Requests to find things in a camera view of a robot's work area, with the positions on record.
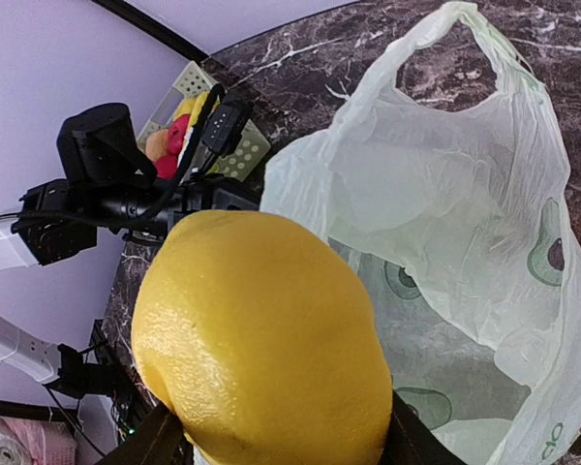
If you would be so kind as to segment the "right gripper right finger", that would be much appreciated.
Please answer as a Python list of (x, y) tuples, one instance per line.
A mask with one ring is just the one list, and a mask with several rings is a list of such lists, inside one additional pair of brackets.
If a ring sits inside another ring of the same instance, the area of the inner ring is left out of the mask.
[(464, 465), (393, 392), (392, 412), (379, 465)]

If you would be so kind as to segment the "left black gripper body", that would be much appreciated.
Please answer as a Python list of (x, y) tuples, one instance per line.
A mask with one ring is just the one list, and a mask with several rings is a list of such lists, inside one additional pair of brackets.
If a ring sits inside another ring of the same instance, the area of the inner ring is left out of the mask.
[(260, 207), (260, 196), (243, 182), (225, 176), (205, 176), (182, 183), (156, 216), (130, 226), (128, 222), (152, 207), (168, 185), (167, 180), (158, 179), (147, 190), (132, 186), (97, 189), (93, 192), (92, 210), (87, 215), (114, 223), (117, 229), (165, 237), (182, 218), (196, 212)]

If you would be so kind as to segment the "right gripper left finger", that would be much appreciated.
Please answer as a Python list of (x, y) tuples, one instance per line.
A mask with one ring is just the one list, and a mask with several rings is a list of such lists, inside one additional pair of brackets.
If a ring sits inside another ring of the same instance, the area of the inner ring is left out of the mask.
[(193, 464), (194, 448), (179, 418), (159, 403), (135, 433), (97, 462), (98, 465)]

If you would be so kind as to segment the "red toy apple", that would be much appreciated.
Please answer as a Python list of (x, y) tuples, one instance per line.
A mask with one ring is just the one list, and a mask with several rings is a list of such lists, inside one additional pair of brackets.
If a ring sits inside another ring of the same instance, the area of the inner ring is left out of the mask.
[(157, 170), (158, 178), (170, 180), (174, 177), (177, 171), (178, 155), (176, 153), (167, 152), (154, 163), (154, 166)]

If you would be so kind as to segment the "orange toy peach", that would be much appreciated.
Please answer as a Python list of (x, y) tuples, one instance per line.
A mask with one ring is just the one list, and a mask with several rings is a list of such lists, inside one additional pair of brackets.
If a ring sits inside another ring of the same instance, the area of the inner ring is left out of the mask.
[(145, 143), (146, 157), (153, 163), (168, 154), (168, 129), (161, 129), (151, 134)]

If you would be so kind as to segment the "red toy fruit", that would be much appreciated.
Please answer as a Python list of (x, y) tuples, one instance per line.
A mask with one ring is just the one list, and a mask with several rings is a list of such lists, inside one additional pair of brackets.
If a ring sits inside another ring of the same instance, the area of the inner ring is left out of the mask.
[(168, 153), (178, 156), (184, 144), (184, 138), (188, 131), (191, 115), (189, 113), (178, 117), (168, 129)]

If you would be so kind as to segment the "yellow toy banana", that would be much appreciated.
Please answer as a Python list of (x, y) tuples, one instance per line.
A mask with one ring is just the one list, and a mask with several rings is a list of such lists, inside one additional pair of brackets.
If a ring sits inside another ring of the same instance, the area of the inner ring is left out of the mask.
[(197, 97), (184, 99), (175, 110), (172, 120), (176, 121), (183, 115), (189, 115), (190, 120), (196, 122), (208, 96), (209, 91), (204, 91), (197, 95)]

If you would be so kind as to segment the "yellow toy fruit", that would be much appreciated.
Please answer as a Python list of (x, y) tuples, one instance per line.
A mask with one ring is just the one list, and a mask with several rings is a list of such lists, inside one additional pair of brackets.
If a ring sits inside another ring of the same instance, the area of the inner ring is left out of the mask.
[(146, 387), (211, 464), (375, 464), (392, 410), (373, 306), (327, 244), (281, 216), (181, 220), (138, 292)]

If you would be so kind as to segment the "light green plastic bag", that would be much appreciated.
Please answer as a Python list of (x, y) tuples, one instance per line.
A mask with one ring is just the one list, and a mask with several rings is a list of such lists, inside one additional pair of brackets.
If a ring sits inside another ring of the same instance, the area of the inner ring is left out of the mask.
[[(496, 75), (468, 109), (394, 78), (465, 24)], [(261, 208), (342, 253), (394, 392), (464, 464), (553, 464), (581, 430), (581, 247), (551, 99), (510, 41), (448, 2), (392, 42), (330, 126), (266, 166)]]

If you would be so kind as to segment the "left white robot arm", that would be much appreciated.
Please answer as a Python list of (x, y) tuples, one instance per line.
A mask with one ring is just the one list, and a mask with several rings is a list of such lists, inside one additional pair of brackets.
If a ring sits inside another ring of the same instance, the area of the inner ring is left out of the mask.
[[(0, 212), (15, 206), (27, 188), (0, 180)], [(93, 320), (105, 314), (124, 247), (119, 236), (99, 231), (98, 245), (48, 266), (0, 271), (0, 315), (46, 341), (87, 346)], [(35, 390), (36, 383), (0, 363), (0, 389)]]

